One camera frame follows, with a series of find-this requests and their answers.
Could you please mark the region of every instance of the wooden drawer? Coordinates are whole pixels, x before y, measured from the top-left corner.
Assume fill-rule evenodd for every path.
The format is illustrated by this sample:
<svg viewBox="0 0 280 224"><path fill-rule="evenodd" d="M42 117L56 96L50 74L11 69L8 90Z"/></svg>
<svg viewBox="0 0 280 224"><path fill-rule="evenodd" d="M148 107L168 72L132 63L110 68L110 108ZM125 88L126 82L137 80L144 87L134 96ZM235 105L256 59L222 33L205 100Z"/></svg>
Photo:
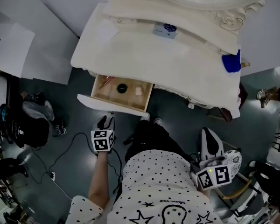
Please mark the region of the wooden drawer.
<svg viewBox="0 0 280 224"><path fill-rule="evenodd" d="M78 95L78 99L87 107L97 110L125 112L139 116L148 116L146 113L152 83L128 78L115 77L102 87L106 76L97 74L91 96ZM117 91L119 84L126 84L127 90L121 94ZM136 86L143 90L142 96L135 95Z"/></svg>

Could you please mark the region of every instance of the black bag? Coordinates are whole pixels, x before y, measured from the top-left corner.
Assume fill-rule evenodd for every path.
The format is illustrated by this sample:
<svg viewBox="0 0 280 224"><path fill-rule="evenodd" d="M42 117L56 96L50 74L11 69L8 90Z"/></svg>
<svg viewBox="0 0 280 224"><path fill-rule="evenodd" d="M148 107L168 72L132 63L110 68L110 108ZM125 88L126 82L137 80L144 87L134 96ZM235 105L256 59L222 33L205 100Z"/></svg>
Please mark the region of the black bag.
<svg viewBox="0 0 280 224"><path fill-rule="evenodd" d="M24 144L31 147L44 146L48 141L49 122L46 119L34 119L28 116L22 110L22 100L18 102L5 111L3 120L8 136L19 147L23 147Z"/></svg>

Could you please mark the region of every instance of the cartoon face print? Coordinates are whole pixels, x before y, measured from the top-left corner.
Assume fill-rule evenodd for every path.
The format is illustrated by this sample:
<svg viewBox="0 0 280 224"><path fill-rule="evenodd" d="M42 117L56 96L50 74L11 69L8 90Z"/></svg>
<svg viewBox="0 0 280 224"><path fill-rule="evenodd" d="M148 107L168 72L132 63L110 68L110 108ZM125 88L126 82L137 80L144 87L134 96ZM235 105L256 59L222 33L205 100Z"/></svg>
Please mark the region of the cartoon face print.
<svg viewBox="0 0 280 224"><path fill-rule="evenodd" d="M183 224L187 211L179 205L168 205L162 211L163 224Z"/></svg>

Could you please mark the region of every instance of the blue cloth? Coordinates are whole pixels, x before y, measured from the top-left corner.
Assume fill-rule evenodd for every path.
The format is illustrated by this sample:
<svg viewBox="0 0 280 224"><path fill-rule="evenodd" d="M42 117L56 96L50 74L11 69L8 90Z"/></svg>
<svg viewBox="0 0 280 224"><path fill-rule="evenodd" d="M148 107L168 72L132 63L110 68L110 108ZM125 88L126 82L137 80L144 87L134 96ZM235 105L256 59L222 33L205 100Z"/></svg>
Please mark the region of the blue cloth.
<svg viewBox="0 0 280 224"><path fill-rule="evenodd" d="M240 61L241 50L238 50L236 55L223 55L222 62L225 69L229 73L238 72L241 70L241 61Z"/></svg>

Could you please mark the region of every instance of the white polka dot shirt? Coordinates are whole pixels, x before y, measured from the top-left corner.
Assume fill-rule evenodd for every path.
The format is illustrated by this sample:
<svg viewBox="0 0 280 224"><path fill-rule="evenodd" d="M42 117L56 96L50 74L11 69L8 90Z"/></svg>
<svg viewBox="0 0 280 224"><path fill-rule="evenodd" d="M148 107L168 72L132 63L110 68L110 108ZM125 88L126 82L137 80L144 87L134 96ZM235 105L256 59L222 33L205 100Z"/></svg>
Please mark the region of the white polka dot shirt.
<svg viewBox="0 0 280 224"><path fill-rule="evenodd" d="M107 215L108 224L222 223L210 200L198 192L197 177L180 155L143 151L123 169L122 194ZM103 210L85 197L72 200L66 224L94 223Z"/></svg>

